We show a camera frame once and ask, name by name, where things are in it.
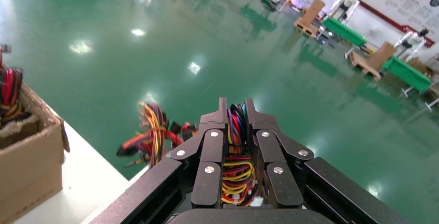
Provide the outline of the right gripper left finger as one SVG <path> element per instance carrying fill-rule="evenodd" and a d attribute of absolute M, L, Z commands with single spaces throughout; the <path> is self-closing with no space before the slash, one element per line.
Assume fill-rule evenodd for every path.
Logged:
<path fill-rule="evenodd" d="M 227 99 L 219 98 L 218 110 L 200 118 L 198 133 L 171 152 L 182 163 L 184 189 L 190 189 L 192 208 L 219 208 L 221 205 L 225 131 L 228 126 Z"/>

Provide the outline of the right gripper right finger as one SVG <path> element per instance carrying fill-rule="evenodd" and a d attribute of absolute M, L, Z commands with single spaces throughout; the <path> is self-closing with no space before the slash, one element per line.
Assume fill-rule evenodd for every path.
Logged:
<path fill-rule="evenodd" d="M 274 208 L 301 208 L 304 203 L 304 163 L 314 153 L 283 134 L 276 118 L 258 112 L 251 98 L 244 101 L 249 151 L 256 166 L 258 193 Z"/>

